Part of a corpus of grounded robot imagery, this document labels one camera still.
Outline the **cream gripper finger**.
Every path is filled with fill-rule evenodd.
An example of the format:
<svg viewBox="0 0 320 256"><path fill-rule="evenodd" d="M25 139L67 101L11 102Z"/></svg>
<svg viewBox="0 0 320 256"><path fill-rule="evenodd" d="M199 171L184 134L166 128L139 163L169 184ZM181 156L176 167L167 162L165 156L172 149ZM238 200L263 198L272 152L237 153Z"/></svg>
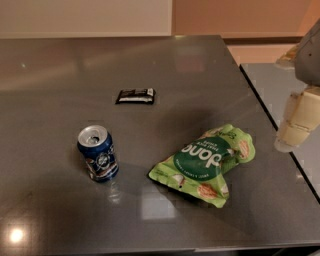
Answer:
<svg viewBox="0 0 320 256"><path fill-rule="evenodd" d="M274 143L280 152L292 152L320 125L320 87L292 93L286 103Z"/></svg>
<svg viewBox="0 0 320 256"><path fill-rule="evenodd" d="M278 58L275 64L281 68L293 68L298 46L295 45Z"/></svg>

